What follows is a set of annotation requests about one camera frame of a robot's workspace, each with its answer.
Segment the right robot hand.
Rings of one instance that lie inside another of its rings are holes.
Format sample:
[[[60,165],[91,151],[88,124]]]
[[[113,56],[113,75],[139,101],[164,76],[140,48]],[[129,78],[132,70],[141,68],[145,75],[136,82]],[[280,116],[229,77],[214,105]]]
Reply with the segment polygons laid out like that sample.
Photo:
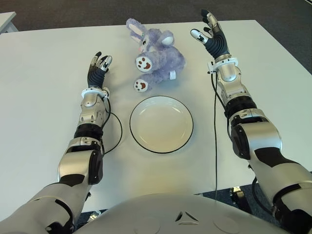
[[[208,26],[204,27],[203,30],[207,32],[210,36],[203,34],[197,29],[192,29],[190,31],[191,36],[202,43],[207,50],[207,52],[216,60],[220,56],[229,55],[229,49],[227,45],[227,40],[221,29],[218,20],[215,16],[208,10],[201,10],[202,21]]]

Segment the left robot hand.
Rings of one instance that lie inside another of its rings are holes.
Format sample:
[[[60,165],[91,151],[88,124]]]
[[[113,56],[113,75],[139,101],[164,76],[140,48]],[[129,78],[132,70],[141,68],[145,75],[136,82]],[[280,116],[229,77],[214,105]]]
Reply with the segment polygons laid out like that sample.
[[[87,73],[87,84],[88,87],[102,88],[105,78],[105,74],[109,71],[109,66],[112,63],[112,56],[106,55],[100,57],[101,52],[97,52],[91,60],[89,70]]]

